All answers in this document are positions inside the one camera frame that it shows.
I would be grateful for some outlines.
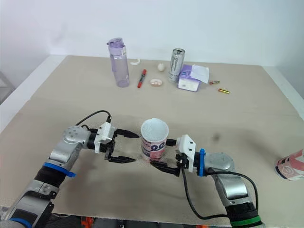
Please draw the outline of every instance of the blue ring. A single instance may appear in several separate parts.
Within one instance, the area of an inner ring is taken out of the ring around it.
[[[52,168],[52,169],[57,170],[57,171],[60,171],[60,172],[64,173],[66,176],[68,176],[68,177],[75,177],[76,176],[75,173],[70,172],[70,171],[68,171],[68,170],[66,170],[66,169],[64,169],[62,167],[56,166],[56,165],[51,164],[51,163],[47,163],[46,162],[46,163],[43,164],[43,166]]]
[[[26,228],[32,228],[32,225],[28,221],[26,221],[26,220],[24,220],[22,218],[11,218],[10,221],[21,223]]]
[[[205,169],[205,149],[201,148],[201,150],[199,151],[199,176],[202,177],[204,176],[204,169]]]

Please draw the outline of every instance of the cup rim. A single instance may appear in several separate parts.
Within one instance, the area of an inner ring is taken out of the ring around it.
[[[143,126],[147,123],[147,121],[151,121],[151,120],[153,120],[153,119],[155,119],[155,120],[157,120],[157,121],[161,121],[161,122],[164,123],[164,125],[166,126],[166,134],[165,134],[166,136],[165,136],[162,140],[152,141],[152,140],[147,139],[147,138],[144,136],[144,134],[143,134]],[[163,120],[158,119],[158,118],[151,118],[151,119],[145,120],[145,121],[143,122],[143,124],[142,124],[142,126],[141,126],[141,135],[142,135],[142,138],[144,138],[144,139],[145,139],[146,141],[148,141],[148,142],[151,142],[151,143],[162,142],[162,141],[166,140],[167,137],[168,137],[168,135],[169,135],[169,127],[168,127],[167,123],[164,122]]]

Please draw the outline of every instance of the purple bottle cap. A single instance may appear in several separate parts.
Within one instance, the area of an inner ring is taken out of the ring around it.
[[[120,56],[122,54],[122,48],[124,48],[124,42],[122,38],[113,38],[107,42],[109,46],[109,52],[112,55]]]

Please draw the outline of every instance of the water bottle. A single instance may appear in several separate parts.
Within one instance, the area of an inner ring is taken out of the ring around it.
[[[118,87],[129,86],[129,70],[127,53],[122,38],[114,38],[107,43],[109,46],[112,71]]]

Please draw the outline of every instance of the purple packaging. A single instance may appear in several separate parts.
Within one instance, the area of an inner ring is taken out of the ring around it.
[[[191,65],[184,64],[179,76],[178,88],[197,92],[201,81],[191,77]]]

